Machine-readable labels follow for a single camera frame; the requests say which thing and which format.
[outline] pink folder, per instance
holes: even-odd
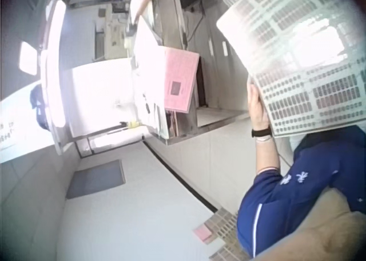
[[[165,46],[162,48],[165,52],[164,107],[188,113],[200,55]]]

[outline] pink paper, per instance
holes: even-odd
[[[201,239],[202,242],[209,239],[212,235],[212,232],[209,230],[208,227],[206,227],[205,224],[200,225],[193,232],[198,236],[198,238]]]
[[[165,96],[167,110],[188,113],[200,55],[186,50],[165,50]]]

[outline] hand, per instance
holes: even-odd
[[[247,89],[248,109],[253,130],[261,131],[268,128],[268,115],[260,101],[258,88],[253,84],[247,84]]]

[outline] ceiling light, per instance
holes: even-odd
[[[52,122],[59,128],[62,128],[66,124],[59,84],[59,41],[65,10],[66,5],[61,0],[58,1],[51,20],[46,62],[49,107]]]
[[[19,68],[28,74],[37,74],[37,51],[27,42],[21,43]]]

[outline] pink sticky note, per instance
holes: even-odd
[[[200,225],[193,232],[198,236],[198,238],[201,239],[202,242],[208,240],[212,235],[212,232],[209,230],[208,227],[206,227],[205,224]]]

